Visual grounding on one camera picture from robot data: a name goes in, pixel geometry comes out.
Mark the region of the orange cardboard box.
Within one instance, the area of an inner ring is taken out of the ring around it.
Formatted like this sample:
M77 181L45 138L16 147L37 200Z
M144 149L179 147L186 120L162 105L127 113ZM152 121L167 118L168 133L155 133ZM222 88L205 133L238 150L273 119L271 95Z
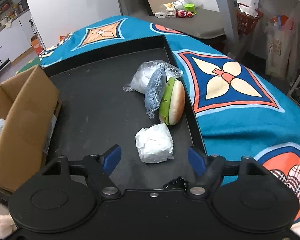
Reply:
M40 39L37 35L34 35L33 37L31 37L31 46L37 55L39 55L44 50L44 48L40 42Z

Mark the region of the blue patterned blanket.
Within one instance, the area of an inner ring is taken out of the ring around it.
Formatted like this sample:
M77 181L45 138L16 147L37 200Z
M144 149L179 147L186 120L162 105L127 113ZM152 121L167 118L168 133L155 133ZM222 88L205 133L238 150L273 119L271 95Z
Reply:
M152 36L166 38L184 73L208 153L232 160L251 155L293 190L300 206L300 108L228 56L179 31L113 16L71 33L39 58L48 67L94 49Z

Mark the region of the red plastic basket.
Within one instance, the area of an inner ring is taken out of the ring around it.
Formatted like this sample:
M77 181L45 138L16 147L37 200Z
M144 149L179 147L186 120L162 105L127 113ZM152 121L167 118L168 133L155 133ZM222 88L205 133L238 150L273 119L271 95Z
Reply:
M263 13L254 6L237 3L236 20L240 34L248 35L252 33L262 17Z

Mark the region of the clear bag white stuffing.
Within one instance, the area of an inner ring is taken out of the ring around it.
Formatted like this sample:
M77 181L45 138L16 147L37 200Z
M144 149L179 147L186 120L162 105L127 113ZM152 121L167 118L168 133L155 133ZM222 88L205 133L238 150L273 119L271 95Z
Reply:
M147 85L153 75L153 73L159 69L164 68L167 76L167 80L170 77L175 79L183 76L183 71L179 68L162 60L147 61L141 64L136 73L134 74L131 82L123 87L125 92L137 91L141 94L145 94Z

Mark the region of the white kitchen cabinet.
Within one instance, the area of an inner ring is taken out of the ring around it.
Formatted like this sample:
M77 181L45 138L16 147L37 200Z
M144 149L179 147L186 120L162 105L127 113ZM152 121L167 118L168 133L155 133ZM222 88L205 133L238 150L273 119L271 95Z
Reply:
M34 31L30 20L31 12L27 9L12 19L9 28L4 26L0 29L0 44L11 63L32 48L31 38Z

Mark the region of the red plush toy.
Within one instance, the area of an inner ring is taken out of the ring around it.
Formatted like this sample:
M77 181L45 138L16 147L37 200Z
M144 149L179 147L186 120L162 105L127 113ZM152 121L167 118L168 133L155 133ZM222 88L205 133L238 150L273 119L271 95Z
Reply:
M191 11L178 10L176 12L176 16L178 18L192 18L193 17L193 13Z

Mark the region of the white soft bundle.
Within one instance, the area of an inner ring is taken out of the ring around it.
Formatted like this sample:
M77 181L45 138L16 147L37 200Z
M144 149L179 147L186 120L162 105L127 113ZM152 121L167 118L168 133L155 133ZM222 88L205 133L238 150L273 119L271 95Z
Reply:
M158 164L174 159L173 139L165 123L140 129L135 144L143 163Z

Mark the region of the brown cardboard box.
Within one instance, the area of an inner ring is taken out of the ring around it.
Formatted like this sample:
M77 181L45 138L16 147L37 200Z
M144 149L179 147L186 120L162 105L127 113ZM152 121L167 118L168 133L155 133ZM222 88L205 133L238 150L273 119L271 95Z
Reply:
M40 66L0 84L0 191L14 192L44 165L44 147L61 109L59 91Z

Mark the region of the blue denim plush toy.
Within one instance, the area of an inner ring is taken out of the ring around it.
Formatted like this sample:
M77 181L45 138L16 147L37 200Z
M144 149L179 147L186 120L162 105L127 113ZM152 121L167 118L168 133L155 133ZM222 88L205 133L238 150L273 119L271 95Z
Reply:
M151 76L145 91L146 114L154 119L155 111L159 109L164 96L167 76L163 67L158 68Z

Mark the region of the green plastic cup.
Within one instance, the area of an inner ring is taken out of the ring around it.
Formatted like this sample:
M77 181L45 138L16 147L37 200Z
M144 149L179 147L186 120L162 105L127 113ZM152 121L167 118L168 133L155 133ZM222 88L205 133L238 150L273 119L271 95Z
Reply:
M184 5L184 10L187 12L187 14L190 12L192 15L195 15L196 12L196 7L193 3L187 3Z

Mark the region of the white tote bag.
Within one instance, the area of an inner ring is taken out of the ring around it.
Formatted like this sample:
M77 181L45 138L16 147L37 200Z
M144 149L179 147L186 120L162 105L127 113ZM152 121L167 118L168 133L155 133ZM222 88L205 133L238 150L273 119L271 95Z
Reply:
M276 15L270 20L264 32L267 35L266 74L284 79L295 36L295 17L291 14Z

